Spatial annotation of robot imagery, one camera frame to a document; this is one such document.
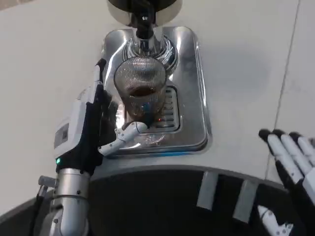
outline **robotic finger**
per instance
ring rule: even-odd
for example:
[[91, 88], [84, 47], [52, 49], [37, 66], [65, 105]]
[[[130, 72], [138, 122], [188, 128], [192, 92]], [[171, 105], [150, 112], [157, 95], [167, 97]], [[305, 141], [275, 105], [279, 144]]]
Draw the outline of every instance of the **robotic finger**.
[[315, 230], [315, 150], [308, 139], [296, 132], [262, 129], [260, 138], [275, 157], [276, 168], [307, 232]]
[[264, 206], [258, 206], [259, 218], [270, 236], [293, 236], [293, 224], [279, 225], [274, 213]]

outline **white robotic hand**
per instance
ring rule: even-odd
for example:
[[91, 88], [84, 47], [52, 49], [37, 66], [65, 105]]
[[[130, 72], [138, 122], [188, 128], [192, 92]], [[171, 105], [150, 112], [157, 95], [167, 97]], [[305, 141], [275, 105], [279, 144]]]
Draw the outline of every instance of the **white robotic hand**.
[[309, 140], [296, 132], [289, 135], [262, 129], [260, 138], [268, 144], [276, 168], [308, 235], [315, 230], [315, 150]]

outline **chrome base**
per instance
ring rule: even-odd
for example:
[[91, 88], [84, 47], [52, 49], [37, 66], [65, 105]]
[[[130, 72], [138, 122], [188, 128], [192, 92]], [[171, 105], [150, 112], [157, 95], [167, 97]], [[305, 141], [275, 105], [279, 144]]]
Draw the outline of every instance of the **chrome base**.
[[[194, 33], [185, 27], [165, 27], [163, 33], [170, 45], [169, 51], [164, 54], [171, 54], [173, 52], [170, 50], [171, 47], [177, 51], [173, 54], [177, 55], [175, 60], [177, 65], [168, 76], [167, 86], [176, 91], [175, 112], [178, 112], [176, 114], [178, 127], [175, 130], [161, 131], [153, 128], [148, 133], [136, 137], [116, 152], [113, 158], [136, 157], [138, 154], [167, 155], [168, 152], [180, 152], [176, 155], [185, 154], [202, 150], [211, 143], [210, 119], [197, 39]], [[132, 37], [132, 29], [121, 29], [110, 32], [104, 40], [103, 58], [108, 62], [104, 85], [106, 91], [112, 95], [110, 110], [116, 113], [117, 128], [122, 127], [129, 118], [114, 86], [113, 77], [117, 67], [131, 55], [132, 51], [128, 46]]]

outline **drip tray grate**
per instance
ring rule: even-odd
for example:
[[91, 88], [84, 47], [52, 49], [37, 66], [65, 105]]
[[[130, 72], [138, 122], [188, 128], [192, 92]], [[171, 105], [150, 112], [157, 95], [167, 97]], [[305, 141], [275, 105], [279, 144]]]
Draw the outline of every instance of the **drip tray grate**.
[[[180, 127], [177, 93], [174, 87], [167, 86], [165, 91], [165, 104], [161, 111], [161, 115], [156, 118], [148, 131], [143, 134], [172, 132]], [[127, 122], [131, 122], [129, 114], [126, 113]]]

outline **stainless steel drip tray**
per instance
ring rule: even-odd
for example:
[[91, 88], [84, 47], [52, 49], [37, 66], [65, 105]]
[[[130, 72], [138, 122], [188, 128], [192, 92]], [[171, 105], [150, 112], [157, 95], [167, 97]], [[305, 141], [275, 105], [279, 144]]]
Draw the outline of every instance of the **stainless steel drip tray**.
[[[205, 148], [211, 140], [199, 47], [194, 33], [185, 27], [165, 27], [165, 36], [177, 49], [177, 66], [167, 80], [166, 103], [162, 114], [148, 132], [115, 153], [113, 158], [155, 155], [166, 152], [193, 152]], [[114, 86], [114, 73], [123, 62], [123, 53], [133, 36], [131, 29], [110, 32], [104, 40], [107, 72], [105, 89], [112, 95], [116, 126], [130, 121]]]

